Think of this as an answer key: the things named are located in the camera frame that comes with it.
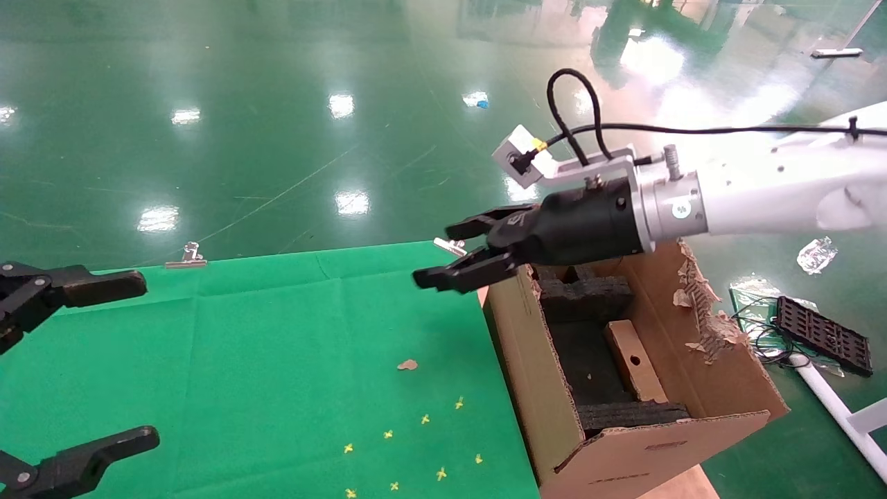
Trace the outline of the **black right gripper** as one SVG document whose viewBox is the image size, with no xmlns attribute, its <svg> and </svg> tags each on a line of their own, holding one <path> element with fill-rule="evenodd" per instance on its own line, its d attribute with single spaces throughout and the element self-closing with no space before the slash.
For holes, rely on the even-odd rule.
<svg viewBox="0 0 887 499">
<path fill-rule="evenodd" d="M 487 234 L 452 264 L 412 272 L 419 288 L 465 295 L 516 276 L 522 264 L 581 265 L 645 252 L 627 179 L 551 193 L 540 205 L 497 207 L 447 225 L 451 240 Z"/>
</svg>

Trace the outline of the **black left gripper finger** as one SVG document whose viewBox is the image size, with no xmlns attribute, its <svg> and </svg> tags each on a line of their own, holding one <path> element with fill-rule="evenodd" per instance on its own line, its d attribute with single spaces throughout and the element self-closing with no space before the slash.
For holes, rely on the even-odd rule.
<svg viewBox="0 0 887 499">
<path fill-rule="evenodd" d="M 1 268 L 1 353 L 5 354 L 61 308 L 83 308 L 142 297 L 137 270 L 92 274 L 83 265 L 41 269 L 7 261 Z"/>
<path fill-rule="evenodd" d="M 39 464 L 1 452 L 2 498 L 76 498 L 96 489 L 114 462 L 157 448 L 159 433 L 140 426 L 61 450 Z"/>
</svg>

